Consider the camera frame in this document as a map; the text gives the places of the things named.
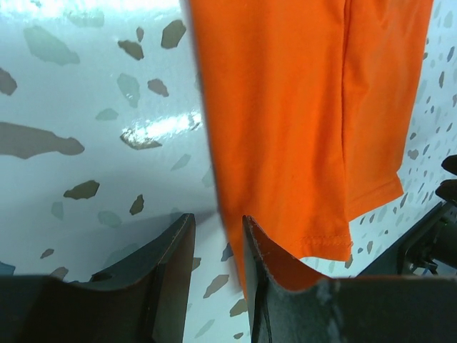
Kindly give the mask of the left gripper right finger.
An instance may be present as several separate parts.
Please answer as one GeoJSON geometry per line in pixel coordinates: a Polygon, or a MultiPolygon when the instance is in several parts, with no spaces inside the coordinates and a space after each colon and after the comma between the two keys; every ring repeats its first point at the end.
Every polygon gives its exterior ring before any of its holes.
{"type": "Polygon", "coordinates": [[[246,302],[252,342],[307,342],[311,320],[301,293],[323,275],[273,242],[256,220],[243,217],[246,302]]]}

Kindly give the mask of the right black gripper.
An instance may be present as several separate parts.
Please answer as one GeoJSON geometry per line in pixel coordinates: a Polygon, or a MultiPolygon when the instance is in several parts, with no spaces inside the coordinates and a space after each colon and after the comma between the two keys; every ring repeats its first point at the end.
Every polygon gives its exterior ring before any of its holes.
{"type": "MultiPolygon", "coordinates": [[[[457,175],[457,155],[447,156],[441,166],[457,175]]],[[[456,271],[457,180],[441,182],[435,190],[440,203],[411,227],[391,247],[369,264],[361,276],[449,275],[456,271]]]]}

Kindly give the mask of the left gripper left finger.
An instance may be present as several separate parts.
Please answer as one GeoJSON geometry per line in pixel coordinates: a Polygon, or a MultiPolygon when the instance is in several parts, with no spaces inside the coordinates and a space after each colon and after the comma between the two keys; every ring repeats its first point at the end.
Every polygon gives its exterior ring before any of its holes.
{"type": "Polygon", "coordinates": [[[182,342],[196,222],[181,215],[152,242],[52,294],[50,342],[182,342]]]}

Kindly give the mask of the orange t shirt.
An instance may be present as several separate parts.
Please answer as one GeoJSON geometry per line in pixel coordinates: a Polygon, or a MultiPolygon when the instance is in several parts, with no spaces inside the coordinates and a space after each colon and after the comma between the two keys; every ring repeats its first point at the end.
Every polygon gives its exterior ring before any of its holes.
{"type": "Polygon", "coordinates": [[[403,193],[431,1],[191,1],[219,209],[296,258],[346,261],[348,224],[403,193]]]}

